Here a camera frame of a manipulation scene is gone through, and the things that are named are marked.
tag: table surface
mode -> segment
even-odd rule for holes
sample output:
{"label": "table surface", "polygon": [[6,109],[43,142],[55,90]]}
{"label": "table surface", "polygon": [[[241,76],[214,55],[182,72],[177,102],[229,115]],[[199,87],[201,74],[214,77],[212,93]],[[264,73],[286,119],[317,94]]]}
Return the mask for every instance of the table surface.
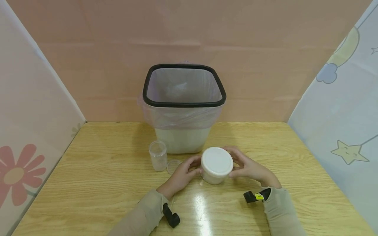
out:
{"label": "table surface", "polygon": [[[85,124],[13,236],[106,235],[150,189],[169,178],[152,168],[148,146],[154,139],[145,123]],[[374,235],[287,124],[217,123],[205,148],[226,145],[238,146],[277,175],[308,235]],[[151,235],[268,236],[262,202],[247,204],[243,198],[251,190],[259,190],[253,180],[210,185],[199,176],[170,203],[181,218],[179,226],[172,229],[163,219]]]}

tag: pink wall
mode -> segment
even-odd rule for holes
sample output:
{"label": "pink wall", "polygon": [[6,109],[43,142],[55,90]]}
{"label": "pink wall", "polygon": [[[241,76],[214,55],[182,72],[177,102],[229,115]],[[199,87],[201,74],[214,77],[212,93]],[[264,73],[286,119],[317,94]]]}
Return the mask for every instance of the pink wall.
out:
{"label": "pink wall", "polygon": [[8,0],[88,121],[141,121],[158,63],[213,67],[222,121],[286,121],[370,0]]}
{"label": "pink wall", "polygon": [[10,236],[85,120],[0,0],[0,236]]}

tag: pink flower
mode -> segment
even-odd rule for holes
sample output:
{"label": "pink flower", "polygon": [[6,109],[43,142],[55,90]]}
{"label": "pink flower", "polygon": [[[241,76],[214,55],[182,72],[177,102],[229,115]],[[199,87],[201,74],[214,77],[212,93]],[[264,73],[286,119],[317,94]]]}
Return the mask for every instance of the pink flower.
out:
{"label": "pink flower", "polygon": [[45,157],[39,155],[29,163],[36,150],[37,147],[34,144],[26,145],[16,164],[12,149],[9,146],[0,148],[0,207],[11,188],[12,202],[15,206],[20,206],[28,196],[24,184],[33,188],[41,186],[42,179],[36,176],[43,175],[46,168],[33,169],[40,165]]}

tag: wrist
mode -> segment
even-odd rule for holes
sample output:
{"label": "wrist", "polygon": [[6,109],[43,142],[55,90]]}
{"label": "wrist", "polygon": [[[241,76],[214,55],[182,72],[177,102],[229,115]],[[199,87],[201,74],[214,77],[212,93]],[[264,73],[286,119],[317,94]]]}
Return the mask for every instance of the wrist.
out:
{"label": "wrist", "polygon": [[261,181],[259,181],[261,184],[261,187],[272,187],[272,188],[282,188],[282,185],[278,178],[273,174],[273,172],[270,172],[267,176],[265,176]]}
{"label": "wrist", "polygon": [[160,187],[158,187],[156,189],[156,192],[158,193],[161,193],[164,197],[166,197],[166,199],[168,199],[168,201],[173,197],[173,195],[175,194],[173,191],[172,191],[172,188],[169,186],[169,184],[167,184],[167,182],[165,182],[164,184],[160,185]]}

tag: cartoon star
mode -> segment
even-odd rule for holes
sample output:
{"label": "cartoon star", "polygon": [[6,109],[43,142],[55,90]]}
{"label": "cartoon star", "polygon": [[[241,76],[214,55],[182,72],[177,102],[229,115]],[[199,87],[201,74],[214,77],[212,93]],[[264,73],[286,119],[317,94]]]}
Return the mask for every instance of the cartoon star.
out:
{"label": "cartoon star", "polygon": [[331,151],[331,153],[341,156],[347,165],[350,165],[355,160],[368,162],[363,155],[360,154],[361,145],[348,146],[340,140],[337,140],[338,148]]}
{"label": "cartoon star", "polygon": [[372,53],[370,55],[373,55],[374,53],[378,52],[378,47],[372,48]]}

